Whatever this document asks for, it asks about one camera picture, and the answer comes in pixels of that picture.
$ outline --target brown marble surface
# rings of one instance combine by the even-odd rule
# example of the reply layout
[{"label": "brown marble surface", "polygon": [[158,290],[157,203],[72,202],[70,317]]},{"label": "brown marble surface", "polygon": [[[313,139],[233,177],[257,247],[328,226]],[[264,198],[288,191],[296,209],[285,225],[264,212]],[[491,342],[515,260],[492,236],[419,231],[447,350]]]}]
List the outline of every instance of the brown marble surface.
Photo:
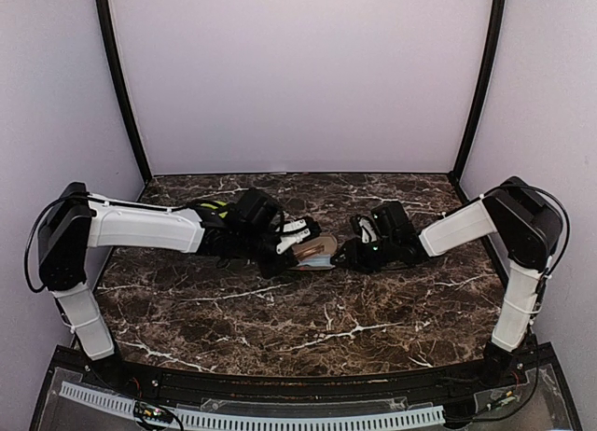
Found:
[{"label": "brown marble surface", "polygon": [[[459,202],[444,175],[241,174],[163,176],[143,202],[234,201],[256,187],[291,216],[313,216],[340,243],[349,217],[399,200],[415,226]],[[416,269],[363,275],[292,272],[263,280],[234,261],[119,248],[96,296],[125,358],[228,374],[384,373],[480,358],[503,296],[480,243]]]}]

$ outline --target black corner post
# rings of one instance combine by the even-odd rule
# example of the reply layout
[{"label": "black corner post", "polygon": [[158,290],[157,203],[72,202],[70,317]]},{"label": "black corner post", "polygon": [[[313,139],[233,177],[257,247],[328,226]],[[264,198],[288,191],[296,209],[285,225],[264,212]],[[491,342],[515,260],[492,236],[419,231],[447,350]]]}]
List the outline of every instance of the black corner post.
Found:
[{"label": "black corner post", "polygon": [[114,35],[114,26],[112,24],[112,17],[110,15],[110,6],[108,0],[95,0],[97,6],[97,15],[100,20],[100,28],[102,29],[102,38],[104,39],[105,56],[110,66],[110,73],[112,74],[112,83],[118,98],[118,105],[120,106],[120,114],[124,120],[124,126],[131,142],[132,153],[137,161],[139,172],[147,184],[151,178],[151,170],[147,162],[147,156],[143,150],[141,143],[141,136],[137,129],[137,124],[134,121],[132,113],[131,100],[122,74],[122,67],[120,65],[120,58],[118,56],[118,48],[116,44],[116,37]]},{"label": "black corner post", "polygon": [[502,26],[505,4],[506,0],[493,0],[492,2],[492,13],[489,18],[489,27],[487,38],[485,39],[485,49],[483,50],[483,58],[481,59],[477,87],[475,88],[473,103],[470,106],[468,121],[466,122],[465,133],[460,144],[460,149],[458,150],[458,156],[456,157],[454,168],[450,173],[451,180],[455,183],[460,183],[470,149],[475,140],[475,133],[479,126],[483,104],[485,103],[487,89],[489,88],[490,78],[492,77],[493,61],[495,59],[495,52],[497,51],[497,42]]}]

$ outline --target robotic arm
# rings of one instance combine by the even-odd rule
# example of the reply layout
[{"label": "robotic arm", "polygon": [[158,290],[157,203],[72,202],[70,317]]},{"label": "robotic arm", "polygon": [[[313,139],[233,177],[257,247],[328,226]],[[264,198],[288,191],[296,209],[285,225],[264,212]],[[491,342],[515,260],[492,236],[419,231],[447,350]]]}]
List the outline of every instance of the robotic arm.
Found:
[{"label": "robotic arm", "polygon": [[297,266],[291,246],[321,231],[308,216],[285,222],[280,204],[256,189],[232,204],[167,208],[111,200],[73,183],[61,200],[39,228],[39,276],[84,353],[92,362],[114,363],[111,370],[116,371],[118,348],[86,282],[88,247],[158,247],[223,259],[251,258],[270,278]]},{"label": "robotic arm", "polygon": [[[128,377],[86,283],[88,247],[160,247],[224,259],[251,258],[269,278],[297,266],[291,246],[321,232],[308,216],[286,223],[278,202],[255,189],[245,191],[233,204],[200,202],[167,208],[91,195],[84,184],[73,183],[61,200],[39,228],[40,279],[91,363],[97,364],[95,369],[115,384]],[[344,244],[331,259],[333,265],[364,273],[381,271],[396,261],[411,267],[477,238],[492,233],[501,237],[508,251],[509,282],[481,374],[486,384],[498,383],[537,313],[534,308],[562,233],[560,214],[512,177],[421,232],[400,202],[384,203],[371,215],[373,219],[351,218],[359,238]]]},{"label": "robotic arm", "polygon": [[545,290],[562,217],[518,177],[481,195],[417,233],[400,202],[387,202],[351,219],[360,238],[347,242],[332,264],[364,273],[400,261],[414,266],[464,243],[497,233],[507,249],[509,280],[499,319],[487,344],[481,379],[495,384],[510,364]]}]

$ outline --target light purple wall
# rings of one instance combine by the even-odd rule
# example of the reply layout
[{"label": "light purple wall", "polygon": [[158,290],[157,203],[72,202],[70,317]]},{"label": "light purple wall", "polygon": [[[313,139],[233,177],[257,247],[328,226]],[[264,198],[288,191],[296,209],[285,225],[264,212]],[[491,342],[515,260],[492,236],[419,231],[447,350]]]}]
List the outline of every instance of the light purple wall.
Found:
[{"label": "light purple wall", "polygon": [[54,346],[70,342],[51,295],[25,285],[29,228],[71,181],[125,199],[142,187],[94,0],[0,0],[0,174],[0,428],[23,430]]},{"label": "light purple wall", "polygon": [[518,174],[558,196],[572,242],[536,329],[552,341],[585,429],[597,429],[597,0],[507,0],[463,185]]},{"label": "light purple wall", "polygon": [[447,172],[491,0],[112,0],[156,174]]}]

